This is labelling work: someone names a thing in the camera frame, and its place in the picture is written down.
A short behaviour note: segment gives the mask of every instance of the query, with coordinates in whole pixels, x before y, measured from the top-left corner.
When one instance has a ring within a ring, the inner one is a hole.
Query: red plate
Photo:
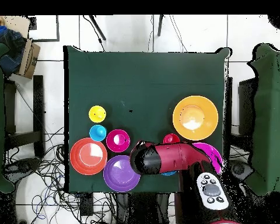
[[[101,142],[83,138],[73,145],[69,157],[72,167],[78,173],[94,175],[104,169],[107,163],[107,150]]]

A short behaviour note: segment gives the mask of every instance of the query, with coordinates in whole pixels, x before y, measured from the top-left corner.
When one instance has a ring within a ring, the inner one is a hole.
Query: cardboard box
[[[17,75],[32,79],[40,47],[32,43],[32,39],[27,38],[30,20],[22,16],[1,16],[8,29],[19,32],[26,39],[26,46],[23,53],[22,63]]]

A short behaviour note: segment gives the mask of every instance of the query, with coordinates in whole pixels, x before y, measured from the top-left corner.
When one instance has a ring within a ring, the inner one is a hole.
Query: blue cup
[[[170,176],[170,175],[173,175],[174,173],[176,173],[176,171],[167,171],[165,173],[162,173],[161,175],[164,175],[164,176]]]
[[[89,136],[94,141],[100,142],[105,139],[106,135],[107,129],[102,125],[97,124],[90,128]]]

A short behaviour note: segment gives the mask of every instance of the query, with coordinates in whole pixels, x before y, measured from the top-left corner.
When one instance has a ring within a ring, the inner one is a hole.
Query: white controller
[[[228,207],[228,200],[216,176],[211,173],[200,174],[197,178],[197,186],[206,208],[220,211]]]

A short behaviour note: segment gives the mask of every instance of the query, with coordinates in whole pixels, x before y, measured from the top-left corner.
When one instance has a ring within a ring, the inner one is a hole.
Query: pink bowl
[[[122,129],[112,130],[106,138],[108,148],[113,152],[123,152],[130,145],[130,137]]]
[[[216,173],[221,172],[221,165],[218,163],[218,160],[223,164],[222,157],[212,145],[204,142],[196,142],[193,144],[196,148],[202,149],[212,160],[213,168],[216,170]]]

